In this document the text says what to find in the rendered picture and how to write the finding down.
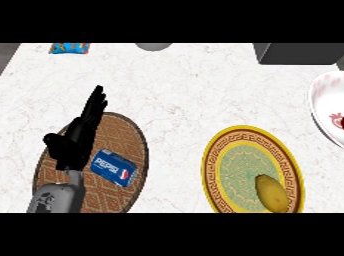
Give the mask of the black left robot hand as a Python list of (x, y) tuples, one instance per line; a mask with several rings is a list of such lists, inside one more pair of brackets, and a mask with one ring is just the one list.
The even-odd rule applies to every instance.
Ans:
[(87, 100), (81, 116), (77, 117), (64, 135), (49, 133), (44, 136), (50, 157), (56, 160), (58, 170), (81, 171), (89, 163), (98, 127), (108, 106), (104, 87), (96, 86)]

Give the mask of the yellow rimmed patterned plate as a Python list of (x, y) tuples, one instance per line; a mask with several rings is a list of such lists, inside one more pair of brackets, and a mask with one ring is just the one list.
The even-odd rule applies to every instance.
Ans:
[(304, 209), (304, 178), (282, 141), (263, 129), (238, 125), (213, 137), (204, 152), (205, 195), (219, 213), (269, 213), (256, 190), (256, 177), (269, 175), (287, 190), (290, 212)]

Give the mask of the white pink floral plate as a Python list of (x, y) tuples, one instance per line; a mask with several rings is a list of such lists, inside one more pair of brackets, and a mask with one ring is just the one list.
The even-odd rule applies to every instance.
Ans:
[(312, 117), (327, 138), (344, 149), (344, 71), (316, 77), (307, 96)]

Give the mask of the blue soda can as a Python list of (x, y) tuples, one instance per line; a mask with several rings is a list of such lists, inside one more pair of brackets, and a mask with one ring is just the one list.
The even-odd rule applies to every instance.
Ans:
[(92, 171), (121, 187), (129, 187), (138, 172), (136, 164), (108, 149), (102, 149), (92, 160)]

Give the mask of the blue orange snack bag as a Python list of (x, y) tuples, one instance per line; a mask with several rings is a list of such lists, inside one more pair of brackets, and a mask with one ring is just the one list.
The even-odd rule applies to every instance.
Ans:
[(90, 50), (89, 43), (53, 43), (50, 54), (87, 54)]

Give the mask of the grey round object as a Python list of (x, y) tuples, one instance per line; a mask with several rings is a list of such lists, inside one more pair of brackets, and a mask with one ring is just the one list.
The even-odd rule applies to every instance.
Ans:
[(173, 43), (136, 43), (138, 47), (145, 51), (163, 51)]

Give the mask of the dark grey appliance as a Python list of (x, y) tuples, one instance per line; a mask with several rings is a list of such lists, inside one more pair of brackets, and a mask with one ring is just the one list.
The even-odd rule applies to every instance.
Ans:
[(344, 56), (344, 43), (254, 43), (263, 65), (332, 65)]

